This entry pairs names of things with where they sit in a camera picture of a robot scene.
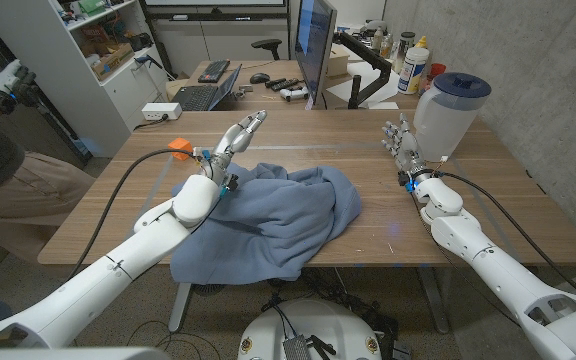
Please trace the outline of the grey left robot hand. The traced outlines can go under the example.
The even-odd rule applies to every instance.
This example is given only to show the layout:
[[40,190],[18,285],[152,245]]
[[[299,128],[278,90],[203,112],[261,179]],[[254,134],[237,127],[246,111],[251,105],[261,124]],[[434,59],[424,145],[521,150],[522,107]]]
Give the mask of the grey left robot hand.
[[211,179],[218,186],[227,182],[227,168],[235,153],[244,152],[249,146],[254,132],[267,117],[267,112],[261,110],[248,115],[239,123],[231,126],[210,151],[210,156],[200,158],[199,175]]

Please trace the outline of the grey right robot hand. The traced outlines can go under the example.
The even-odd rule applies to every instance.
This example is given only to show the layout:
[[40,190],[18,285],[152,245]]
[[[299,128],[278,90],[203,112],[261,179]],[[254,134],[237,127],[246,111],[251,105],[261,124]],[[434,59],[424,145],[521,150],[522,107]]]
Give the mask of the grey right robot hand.
[[381,143],[394,157],[395,164],[399,168],[399,185],[412,191],[420,182],[430,178],[432,170],[426,165],[417,140],[410,131],[407,116],[401,113],[399,120],[400,125],[386,122],[382,128],[386,139],[382,139]]

